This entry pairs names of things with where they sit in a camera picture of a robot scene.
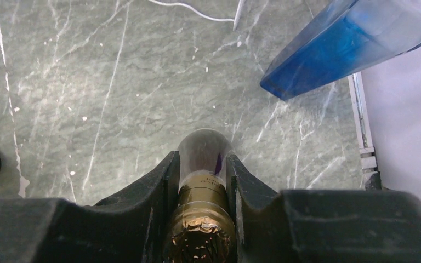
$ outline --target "blue translucent block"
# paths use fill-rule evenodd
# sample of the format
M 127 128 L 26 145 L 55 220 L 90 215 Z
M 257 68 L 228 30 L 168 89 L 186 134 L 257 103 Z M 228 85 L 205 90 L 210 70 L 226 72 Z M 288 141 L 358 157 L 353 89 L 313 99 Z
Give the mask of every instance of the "blue translucent block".
M 333 0 L 273 60 L 261 87 L 287 100 L 420 47 L 421 10 L 406 2 Z

